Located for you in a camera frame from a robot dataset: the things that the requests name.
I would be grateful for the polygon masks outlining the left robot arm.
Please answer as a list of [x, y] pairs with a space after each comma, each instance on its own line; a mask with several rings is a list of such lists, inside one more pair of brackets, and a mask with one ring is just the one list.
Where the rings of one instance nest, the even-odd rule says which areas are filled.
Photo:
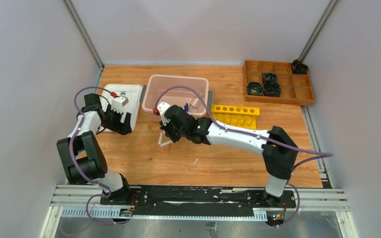
[[75, 128], [57, 141], [57, 150], [69, 183], [98, 186], [102, 197], [126, 205], [133, 198], [129, 183], [122, 174], [109, 171], [96, 138], [100, 128], [120, 135], [132, 132], [131, 113], [119, 109], [127, 99], [115, 93], [111, 96], [112, 103], [104, 108], [99, 94], [84, 95], [85, 106], [78, 110]]

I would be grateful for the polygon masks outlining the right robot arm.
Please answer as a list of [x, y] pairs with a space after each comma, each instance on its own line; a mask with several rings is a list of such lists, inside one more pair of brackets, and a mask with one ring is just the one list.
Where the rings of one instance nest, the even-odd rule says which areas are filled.
[[259, 200], [269, 207], [283, 202], [283, 192], [291, 178], [298, 152], [294, 141], [280, 127], [271, 130], [249, 130], [221, 123], [211, 118], [194, 118], [177, 105], [160, 103], [153, 109], [160, 116], [160, 128], [172, 141], [186, 138], [194, 144], [225, 145], [261, 156], [269, 174]]

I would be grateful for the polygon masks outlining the yellow test tube rack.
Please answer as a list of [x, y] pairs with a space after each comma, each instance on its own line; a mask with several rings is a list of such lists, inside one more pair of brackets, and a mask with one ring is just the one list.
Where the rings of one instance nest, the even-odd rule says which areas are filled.
[[210, 112], [215, 120], [247, 129], [256, 129], [260, 116], [259, 108], [246, 106], [212, 105]]

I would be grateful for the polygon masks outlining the small glass beaker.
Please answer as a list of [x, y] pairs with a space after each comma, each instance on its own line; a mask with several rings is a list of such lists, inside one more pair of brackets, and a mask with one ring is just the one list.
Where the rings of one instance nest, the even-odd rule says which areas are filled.
[[200, 108], [202, 106], [202, 102], [199, 96], [194, 96], [189, 102], [189, 105], [195, 109]]

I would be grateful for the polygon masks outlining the pink plastic storage bin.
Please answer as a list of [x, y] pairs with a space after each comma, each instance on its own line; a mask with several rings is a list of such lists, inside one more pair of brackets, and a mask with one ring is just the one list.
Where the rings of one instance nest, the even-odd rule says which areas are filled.
[[[152, 113], [152, 109], [158, 97], [173, 86], [191, 88], [200, 95], [206, 104], [208, 103], [209, 81], [207, 79], [201, 77], [154, 74], [149, 78], [141, 104], [142, 109], [147, 113]], [[188, 89], [176, 88], [168, 91], [160, 101], [170, 105], [184, 107], [186, 103], [189, 105], [189, 102], [194, 96], [196, 95]], [[189, 105], [189, 114], [194, 117], [202, 117], [206, 114], [206, 109], [203, 105], [197, 109]]]

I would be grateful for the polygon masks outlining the white clay triangle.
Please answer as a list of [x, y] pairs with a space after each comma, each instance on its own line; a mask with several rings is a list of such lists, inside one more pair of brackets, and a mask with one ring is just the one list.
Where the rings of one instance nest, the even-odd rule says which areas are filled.
[[160, 147], [164, 147], [164, 146], [167, 146], [167, 145], [173, 143], [173, 141], [170, 140], [168, 137], [167, 137], [168, 140], [164, 141], [165, 138], [166, 138], [165, 132], [163, 132], [163, 131], [160, 132], [159, 139], [158, 139], [158, 145]]

